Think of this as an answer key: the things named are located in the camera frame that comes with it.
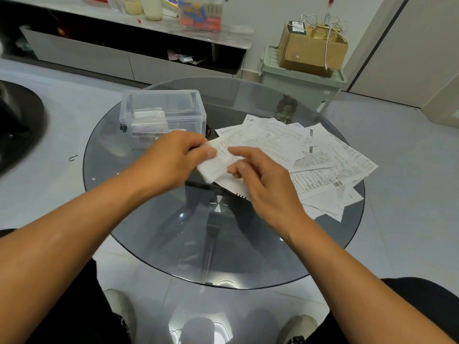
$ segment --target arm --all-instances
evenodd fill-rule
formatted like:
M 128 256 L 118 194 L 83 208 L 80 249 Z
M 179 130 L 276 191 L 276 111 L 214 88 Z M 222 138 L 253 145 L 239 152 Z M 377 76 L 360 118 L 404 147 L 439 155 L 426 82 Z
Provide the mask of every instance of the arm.
M 0 343 L 23 343 L 113 228 L 179 187 L 216 151 L 203 136 L 171 132 L 127 170 L 0 239 Z
M 228 172 L 243 177 L 255 211 L 298 255 L 350 343 L 454 343 L 306 215 L 286 169 L 258 149 L 229 150 L 246 158 Z

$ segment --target plastic storage box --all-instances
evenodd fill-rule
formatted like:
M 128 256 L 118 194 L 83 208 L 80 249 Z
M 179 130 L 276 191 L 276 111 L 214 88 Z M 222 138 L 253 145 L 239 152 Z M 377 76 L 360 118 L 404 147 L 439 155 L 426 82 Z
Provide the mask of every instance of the plastic storage box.
M 323 112 L 347 83 L 341 70 L 334 70 L 331 77 L 322 77 L 279 67 L 277 48 L 274 46 L 266 48 L 262 61 L 263 85 L 288 94 L 318 112 Z
M 136 90 L 125 92 L 119 121 L 138 148 L 147 148 L 173 130 L 205 135 L 206 111 L 197 90 Z
M 221 31 L 223 0 L 178 0 L 178 8 L 181 25 Z

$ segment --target white wall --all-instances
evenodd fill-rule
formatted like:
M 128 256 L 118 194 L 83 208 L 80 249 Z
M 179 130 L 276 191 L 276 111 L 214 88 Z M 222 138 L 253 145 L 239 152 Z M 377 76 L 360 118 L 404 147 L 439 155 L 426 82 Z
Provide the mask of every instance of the white wall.
M 229 0 L 224 4 L 224 22 L 250 25 L 255 34 L 247 52 L 245 70 L 259 71 L 260 58 L 269 44 L 278 45 L 284 23 L 297 20 L 301 14 L 316 14 L 319 20 L 327 12 L 346 20 L 349 51 L 344 65 L 359 43 L 383 0 Z

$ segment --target pile of receipts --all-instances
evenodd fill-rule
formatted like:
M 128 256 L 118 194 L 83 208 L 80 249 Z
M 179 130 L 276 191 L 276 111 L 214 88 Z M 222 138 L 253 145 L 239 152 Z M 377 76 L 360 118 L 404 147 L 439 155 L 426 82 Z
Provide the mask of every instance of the pile of receipts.
M 247 115 L 243 124 L 216 132 L 220 137 L 208 144 L 217 149 L 217 156 L 198 166 L 207 183 L 250 200 L 244 181 L 227 173 L 229 165 L 242 159 L 227 148 L 258 147 L 290 172 L 303 208 L 313 219 L 329 215 L 341 222 L 344 208 L 363 199 L 354 186 L 378 167 L 320 123 L 304 128 Z

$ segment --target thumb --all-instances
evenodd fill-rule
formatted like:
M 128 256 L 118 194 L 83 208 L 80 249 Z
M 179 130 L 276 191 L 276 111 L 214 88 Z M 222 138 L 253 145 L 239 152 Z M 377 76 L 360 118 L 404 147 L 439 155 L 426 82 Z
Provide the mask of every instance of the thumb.
M 259 193 L 259 191 L 263 188 L 260 177 L 258 177 L 257 172 L 246 161 L 237 161 L 235 165 L 238 172 L 244 179 L 244 183 L 249 190 L 250 196 L 254 197 L 255 194 Z
M 210 146 L 197 147 L 186 155 L 188 162 L 191 164 L 191 168 L 195 168 L 200 163 L 212 159 L 217 155 L 217 150 Z

